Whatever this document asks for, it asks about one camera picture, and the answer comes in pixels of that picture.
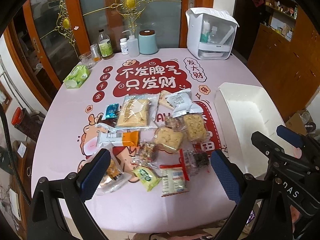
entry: white plastic bin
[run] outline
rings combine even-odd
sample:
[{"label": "white plastic bin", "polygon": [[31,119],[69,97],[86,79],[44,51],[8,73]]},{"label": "white plastic bin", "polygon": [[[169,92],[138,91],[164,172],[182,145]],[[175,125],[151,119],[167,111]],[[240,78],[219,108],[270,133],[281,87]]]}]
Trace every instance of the white plastic bin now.
[{"label": "white plastic bin", "polygon": [[259,131],[294,156],[295,148],[276,134],[284,122],[268,93],[262,87],[223,83],[215,96],[229,160],[243,173],[254,177],[265,174],[268,158],[251,143],[252,133]]},{"label": "white plastic bin", "polygon": [[213,8],[191,8],[186,15],[189,51],[198,59],[228,58],[239,26],[236,20]]}]

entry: screw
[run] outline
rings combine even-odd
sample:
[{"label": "screw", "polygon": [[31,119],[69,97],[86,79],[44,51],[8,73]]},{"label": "screw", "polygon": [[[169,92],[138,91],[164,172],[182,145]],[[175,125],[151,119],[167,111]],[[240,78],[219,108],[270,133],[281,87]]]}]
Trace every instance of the screw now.
[{"label": "screw", "polygon": [[39,179],[39,183],[44,183],[46,179],[47,179],[46,177],[41,177],[41,178]]},{"label": "screw", "polygon": [[275,182],[276,182],[276,184],[282,184],[282,179],[280,179],[280,178],[275,178]]},{"label": "screw", "polygon": [[253,176],[252,176],[250,173],[246,173],[246,174],[244,175],[244,177],[245,177],[245,179],[247,179],[247,180],[252,180],[252,179],[253,179]]},{"label": "screw", "polygon": [[68,174],[68,179],[74,179],[77,176],[75,172],[71,172]]}]

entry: teal canister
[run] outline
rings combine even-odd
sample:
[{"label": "teal canister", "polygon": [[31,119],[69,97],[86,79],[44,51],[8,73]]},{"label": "teal canister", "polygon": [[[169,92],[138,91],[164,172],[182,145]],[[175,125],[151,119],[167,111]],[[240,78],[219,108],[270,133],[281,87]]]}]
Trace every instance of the teal canister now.
[{"label": "teal canister", "polygon": [[151,55],[158,52],[156,32],[154,30],[139,32],[139,52],[144,55]]}]

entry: transparent cabinet door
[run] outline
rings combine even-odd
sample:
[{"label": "transparent cabinet door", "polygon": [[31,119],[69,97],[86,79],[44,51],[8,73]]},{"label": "transparent cabinet door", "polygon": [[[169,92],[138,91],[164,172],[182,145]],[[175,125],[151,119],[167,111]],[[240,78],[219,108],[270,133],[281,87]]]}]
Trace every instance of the transparent cabinet door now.
[{"label": "transparent cabinet door", "polygon": [[131,28],[136,37],[141,30],[155,30],[159,48],[179,47],[181,0],[80,0],[80,6],[91,44],[104,28],[119,51],[121,32]]},{"label": "transparent cabinet door", "polygon": [[37,39],[34,38],[34,46],[40,53],[42,49],[44,50],[44,55],[40,55],[40,61],[44,67],[50,64],[62,82],[79,62],[67,5],[64,0],[30,0],[30,7],[36,29],[35,36],[39,38],[41,44],[39,46]]}]

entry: red circle with character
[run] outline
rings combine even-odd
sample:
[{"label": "red circle with character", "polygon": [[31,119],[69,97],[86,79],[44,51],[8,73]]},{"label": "red circle with character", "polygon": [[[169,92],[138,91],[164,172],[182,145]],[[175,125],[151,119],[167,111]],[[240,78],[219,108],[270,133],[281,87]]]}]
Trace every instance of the red circle with character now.
[{"label": "red circle with character", "polygon": [[109,79],[109,77],[110,77],[110,74],[109,73],[105,73],[100,77],[100,81],[106,81],[106,80]]},{"label": "red circle with character", "polygon": [[111,70],[113,70],[113,66],[109,66],[109,67],[106,67],[103,72],[104,73],[109,73]]},{"label": "red circle with character", "polygon": [[103,91],[98,91],[96,92],[93,97],[92,97],[92,101],[95,103],[100,102],[102,99],[104,98],[104,92]]},{"label": "red circle with character", "polygon": [[97,90],[102,91],[107,87],[107,85],[108,85],[107,81],[102,81],[97,85]]}]

